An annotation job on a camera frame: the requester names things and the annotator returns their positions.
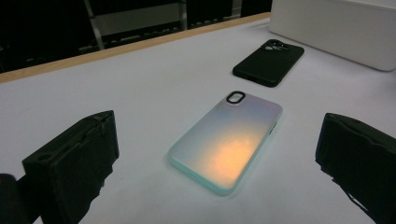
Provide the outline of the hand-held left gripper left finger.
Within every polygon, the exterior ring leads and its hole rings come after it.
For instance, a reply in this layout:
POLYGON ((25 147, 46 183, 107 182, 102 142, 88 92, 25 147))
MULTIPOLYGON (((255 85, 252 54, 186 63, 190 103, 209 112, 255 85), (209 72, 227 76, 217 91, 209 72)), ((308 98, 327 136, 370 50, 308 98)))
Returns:
POLYGON ((114 112, 81 119, 22 161, 31 221, 78 224, 112 173, 119 147, 114 112))

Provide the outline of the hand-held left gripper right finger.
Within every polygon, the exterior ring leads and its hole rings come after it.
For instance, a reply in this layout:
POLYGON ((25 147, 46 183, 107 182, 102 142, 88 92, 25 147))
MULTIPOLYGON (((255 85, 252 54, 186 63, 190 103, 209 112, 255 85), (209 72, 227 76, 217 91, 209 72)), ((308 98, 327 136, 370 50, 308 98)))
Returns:
POLYGON ((327 113, 315 160, 375 224, 396 224, 395 138, 357 119, 327 113))

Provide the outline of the white rectangular container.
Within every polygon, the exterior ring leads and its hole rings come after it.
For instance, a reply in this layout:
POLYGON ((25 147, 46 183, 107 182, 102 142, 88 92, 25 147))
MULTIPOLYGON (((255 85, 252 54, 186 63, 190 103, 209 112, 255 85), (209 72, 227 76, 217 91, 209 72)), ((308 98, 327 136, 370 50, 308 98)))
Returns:
POLYGON ((396 0, 273 0, 270 31, 377 70, 396 69, 396 0))

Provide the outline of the black phone case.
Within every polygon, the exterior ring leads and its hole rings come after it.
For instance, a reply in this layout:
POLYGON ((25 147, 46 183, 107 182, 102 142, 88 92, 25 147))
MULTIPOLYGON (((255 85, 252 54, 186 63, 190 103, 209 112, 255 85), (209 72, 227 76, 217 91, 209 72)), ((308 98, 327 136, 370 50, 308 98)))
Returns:
POLYGON ((269 39, 233 68, 237 77, 265 87, 276 87, 303 56, 302 47, 269 39))

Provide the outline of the iridescent translucent phone case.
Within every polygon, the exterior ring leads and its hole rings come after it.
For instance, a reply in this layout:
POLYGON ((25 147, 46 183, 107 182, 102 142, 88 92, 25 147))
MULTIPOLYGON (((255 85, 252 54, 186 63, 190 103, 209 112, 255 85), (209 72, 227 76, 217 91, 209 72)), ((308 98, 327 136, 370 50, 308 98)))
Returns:
POLYGON ((231 194, 275 128, 283 109, 233 91, 169 149, 171 165, 218 195, 231 194))

